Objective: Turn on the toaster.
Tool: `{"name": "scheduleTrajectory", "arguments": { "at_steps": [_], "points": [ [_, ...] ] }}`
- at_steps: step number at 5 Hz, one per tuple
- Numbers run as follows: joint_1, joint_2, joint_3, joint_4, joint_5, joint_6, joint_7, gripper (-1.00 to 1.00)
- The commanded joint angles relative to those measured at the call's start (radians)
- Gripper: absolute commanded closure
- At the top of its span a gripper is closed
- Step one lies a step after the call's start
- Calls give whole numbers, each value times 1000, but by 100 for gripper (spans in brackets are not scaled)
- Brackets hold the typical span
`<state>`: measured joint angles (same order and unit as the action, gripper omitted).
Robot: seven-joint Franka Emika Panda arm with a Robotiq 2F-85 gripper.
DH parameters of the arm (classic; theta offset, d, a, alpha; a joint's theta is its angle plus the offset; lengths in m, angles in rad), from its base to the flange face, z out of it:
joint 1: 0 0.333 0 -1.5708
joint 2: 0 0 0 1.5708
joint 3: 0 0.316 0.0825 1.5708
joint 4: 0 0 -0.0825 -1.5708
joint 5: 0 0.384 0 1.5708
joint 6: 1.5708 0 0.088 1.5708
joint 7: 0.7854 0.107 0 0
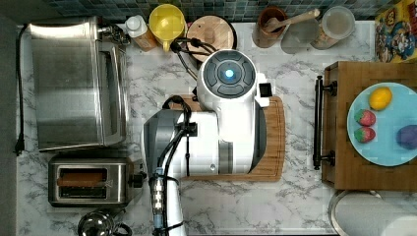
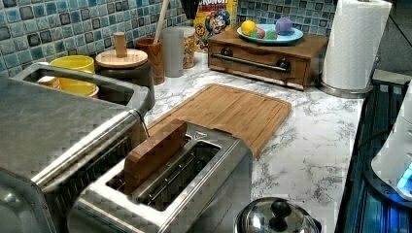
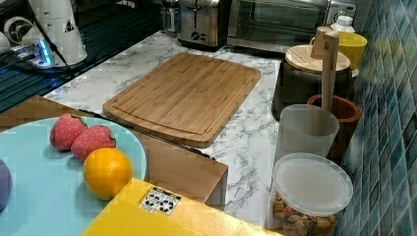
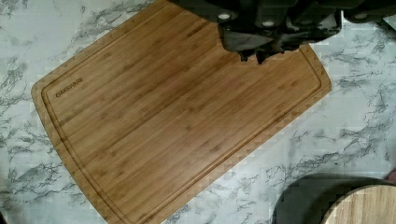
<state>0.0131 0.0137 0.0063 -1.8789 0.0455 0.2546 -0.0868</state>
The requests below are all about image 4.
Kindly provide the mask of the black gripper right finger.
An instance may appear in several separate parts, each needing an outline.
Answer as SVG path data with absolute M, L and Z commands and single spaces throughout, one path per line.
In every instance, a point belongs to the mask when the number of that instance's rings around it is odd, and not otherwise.
M 256 35 L 267 39 L 266 43 L 255 48 L 258 64 L 262 64 L 267 58 L 278 53 L 296 50 L 309 38 L 308 31 L 292 30 L 260 31 L 256 32 Z

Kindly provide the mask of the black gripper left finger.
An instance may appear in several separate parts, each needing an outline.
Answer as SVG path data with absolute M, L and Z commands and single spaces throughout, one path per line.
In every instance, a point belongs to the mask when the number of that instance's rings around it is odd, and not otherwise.
M 271 56 L 268 44 L 273 38 L 257 34 L 245 34 L 232 31 L 218 26 L 219 38 L 223 48 L 230 52 L 236 52 L 242 62 L 246 62 L 249 57 L 255 56 L 258 62 L 264 62 Z

